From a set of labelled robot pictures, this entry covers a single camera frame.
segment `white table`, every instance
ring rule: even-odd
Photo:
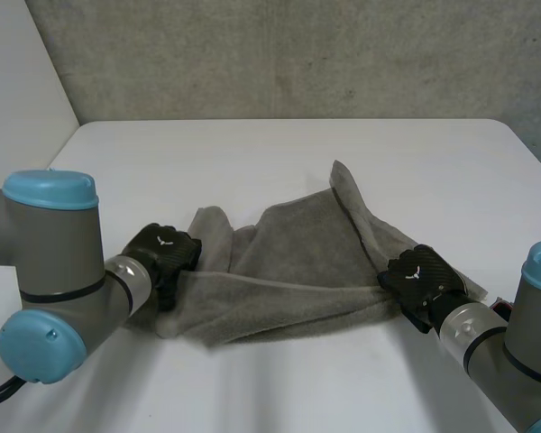
[[[110,122],[81,127],[52,166],[96,179],[105,256],[145,224],[186,229],[219,205],[235,227],[328,188],[334,159],[367,206],[513,299],[541,240],[541,165],[489,120]],[[0,326],[18,308],[0,268]],[[0,383],[8,372],[0,362]],[[78,371],[26,385],[0,432],[511,432],[435,335],[405,319],[208,353],[119,330]]]

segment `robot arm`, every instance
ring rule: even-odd
[[[447,351],[518,432],[541,433],[541,243],[531,248],[509,323],[467,297],[463,280],[418,245],[379,275],[421,332]]]
[[[0,331],[0,355],[15,375],[0,387],[2,401],[25,382],[53,383],[77,369],[152,290],[160,309],[174,308],[179,272],[194,269],[200,252],[200,241],[151,224],[104,262],[90,176],[11,175],[0,190],[0,265],[15,266],[22,309]]]

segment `gray wall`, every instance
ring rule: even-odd
[[[487,117],[541,160],[541,0],[27,0],[81,123]]]

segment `white wall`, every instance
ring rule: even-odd
[[[45,168],[78,122],[23,0],[0,0],[0,186]]]

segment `towel fold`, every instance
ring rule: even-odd
[[[154,296],[128,327],[206,346],[320,336],[392,318],[379,287],[389,259],[417,243],[375,217],[348,169],[335,161],[330,189],[269,207],[234,231],[219,207],[198,210],[188,233],[202,240],[195,272],[182,272],[177,307]],[[486,291],[464,275],[469,294]]]

